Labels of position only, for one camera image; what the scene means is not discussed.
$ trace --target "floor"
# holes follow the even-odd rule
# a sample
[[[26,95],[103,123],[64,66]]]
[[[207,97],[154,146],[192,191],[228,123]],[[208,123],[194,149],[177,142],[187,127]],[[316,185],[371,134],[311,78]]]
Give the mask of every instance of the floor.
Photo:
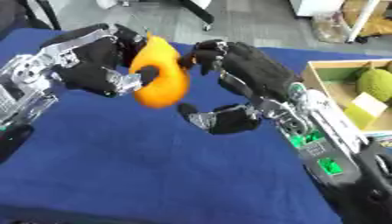
[[[207,8],[215,15],[211,31],[179,7],[176,0],[133,3],[131,7],[99,8],[95,0],[50,0],[65,30],[100,22],[120,23],[137,31],[149,27],[170,41],[194,44],[205,39],[244,41],[254,46],[317,49],[329,52],[392,55],[392,37],[371,38],[365,44],[327,44],[312,33],[311,20],[295,18],[289,0],[213,0]],[[40,16],[42,12],[35,5]]]

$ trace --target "white cabinet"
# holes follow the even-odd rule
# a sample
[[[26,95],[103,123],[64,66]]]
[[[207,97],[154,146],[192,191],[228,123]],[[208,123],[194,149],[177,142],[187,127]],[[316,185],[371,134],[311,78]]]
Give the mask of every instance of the white cabinet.
[[[314,15],[338,11],[344,0],[290,0],[291,5],[299,17],[312,17]]]

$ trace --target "cardboard box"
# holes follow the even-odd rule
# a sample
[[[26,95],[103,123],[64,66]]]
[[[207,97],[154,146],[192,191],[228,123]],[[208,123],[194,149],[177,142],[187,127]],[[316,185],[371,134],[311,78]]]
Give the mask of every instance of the cardboard box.
[[[391,61],[392,59],[310,61],[303,72],[304,84],[308,88],[320,90],[345,109],[358,96],[356,80],[370,68],[370,63],[376,68],[386,68]],[[391,104],[377,121],[365,129],[370,130],[392,130]]]

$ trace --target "blue cloth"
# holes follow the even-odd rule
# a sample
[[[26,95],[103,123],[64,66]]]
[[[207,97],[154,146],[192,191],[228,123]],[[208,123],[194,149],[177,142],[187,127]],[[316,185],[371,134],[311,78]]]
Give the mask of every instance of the blue cloth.
[[[23,29],[0,43],[0,65],[35,53],[56,31]],[[174,44],[181,52],[189,45]],[[380,57],[263,48],[300,73],[308,60]],[[202,110],[244,102],[191,71],[184,102]],[[175,107],[150,109],[131,95],[70,91],[35,123],[33,137],[0,165],[0,216],[173,224],[340,223],[295,152],[265,121],[256,131],[210,136]]]

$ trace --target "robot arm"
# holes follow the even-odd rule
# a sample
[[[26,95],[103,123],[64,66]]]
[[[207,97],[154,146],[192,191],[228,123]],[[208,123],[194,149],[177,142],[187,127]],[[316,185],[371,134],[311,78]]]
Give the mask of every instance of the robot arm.
[[[189,123],[227,134],[254,130],[262,118],[272,119],[345,224],[392,222],[392,156],[367,139],[334,101],[306,89],[293,72],[242,43],[197,44],[179,63],[199,63],[203,74],[219,71],[223,88],[249,100],[208,113],[179,105]]]
[[[30,125],[72,88],[98,95],[126,95],[158,76],[153,66],[123,75],[146,44],[136,32],[97,24],[45,42],[35,55],[17,55],[0,68],[0,163],[32,133]]]

